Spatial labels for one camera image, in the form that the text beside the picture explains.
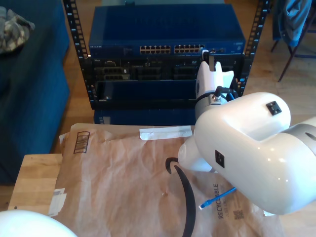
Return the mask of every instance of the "camouflage fabric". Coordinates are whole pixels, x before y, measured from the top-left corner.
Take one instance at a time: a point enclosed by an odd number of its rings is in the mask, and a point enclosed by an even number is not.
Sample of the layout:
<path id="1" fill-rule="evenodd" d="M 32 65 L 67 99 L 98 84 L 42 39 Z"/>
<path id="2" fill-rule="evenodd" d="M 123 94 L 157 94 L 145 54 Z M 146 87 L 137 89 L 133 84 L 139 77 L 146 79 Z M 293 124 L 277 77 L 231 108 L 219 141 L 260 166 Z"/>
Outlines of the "camouflage fabric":
<path id="1" fill-rule="evenodd" d="M 0 7 L 0 54 L 22 46 L 34 29 L 35 25 L 32 22 L 12 10 L 6 11 L 4 7 Z"/>

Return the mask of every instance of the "metal bracket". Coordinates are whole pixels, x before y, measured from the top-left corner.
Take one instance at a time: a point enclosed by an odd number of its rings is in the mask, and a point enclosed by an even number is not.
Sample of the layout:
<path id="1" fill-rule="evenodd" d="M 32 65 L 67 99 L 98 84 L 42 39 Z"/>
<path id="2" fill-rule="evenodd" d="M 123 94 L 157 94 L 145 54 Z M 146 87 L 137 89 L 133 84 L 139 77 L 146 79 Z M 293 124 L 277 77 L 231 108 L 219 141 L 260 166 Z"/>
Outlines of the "metal bracket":
<path id="1" fill-rule="evenodd" d="M 88 51 L 83 37 L 76 1 L 63 0 L 63 2 L 91 108 L 94 109 L 94 105 L 97 103 L 97 95 L 94 85 L 95 79 L 93 67 L 91 60 L 88 57 Z"/>
<path id="2" fill-rule="evenodd" d="M 256 14 L 244 54 L 244 64 L 240 76 L 236 77 L 238 96 L 242 96 L 250 74 L 251 66 L 257 51 L 261 32 L 270 7 L 270 0 L 259 0 Z"/>

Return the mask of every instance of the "blue couch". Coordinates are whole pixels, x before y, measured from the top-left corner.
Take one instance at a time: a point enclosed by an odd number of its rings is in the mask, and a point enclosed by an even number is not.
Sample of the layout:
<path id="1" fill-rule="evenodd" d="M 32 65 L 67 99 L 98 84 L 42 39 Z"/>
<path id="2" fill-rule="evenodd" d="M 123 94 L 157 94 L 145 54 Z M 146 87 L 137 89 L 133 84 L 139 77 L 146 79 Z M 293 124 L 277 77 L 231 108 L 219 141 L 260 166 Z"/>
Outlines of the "blue couch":
<path id="1" fill-rule="evenodd" d="M 0 55 L 0 184 L 16 181 L 24 155 L 50 152 L 69 96 L 69 46 L 61 0 L 2 0 L 36 26 L 24 47 Z"/>

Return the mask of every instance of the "blue jacket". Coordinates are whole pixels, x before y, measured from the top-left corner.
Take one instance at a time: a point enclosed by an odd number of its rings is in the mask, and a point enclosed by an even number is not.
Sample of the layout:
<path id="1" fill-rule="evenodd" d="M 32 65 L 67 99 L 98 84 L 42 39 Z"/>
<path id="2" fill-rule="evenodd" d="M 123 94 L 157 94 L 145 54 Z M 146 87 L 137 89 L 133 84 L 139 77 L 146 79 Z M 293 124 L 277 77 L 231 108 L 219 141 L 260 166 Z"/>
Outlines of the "blue jacket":
<path id="1" fill-rule="evenodd" d="M 297 46 L 312 0 L 276 0 L 273 12 L 273 40 L 283 39 Z"/>

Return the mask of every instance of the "blue network switch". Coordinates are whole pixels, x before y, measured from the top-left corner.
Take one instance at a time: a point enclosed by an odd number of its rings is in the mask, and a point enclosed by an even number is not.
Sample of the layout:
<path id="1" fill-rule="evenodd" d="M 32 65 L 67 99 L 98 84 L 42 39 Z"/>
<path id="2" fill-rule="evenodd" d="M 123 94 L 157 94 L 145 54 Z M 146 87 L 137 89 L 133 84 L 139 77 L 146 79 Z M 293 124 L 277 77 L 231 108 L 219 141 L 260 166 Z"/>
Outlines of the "blue network switch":
<path id="1" fill-rule="evenodd" d="M 102 6 L 94 11 L 94 59 L 242 54 L 245 38 L 230 4 Z"/>

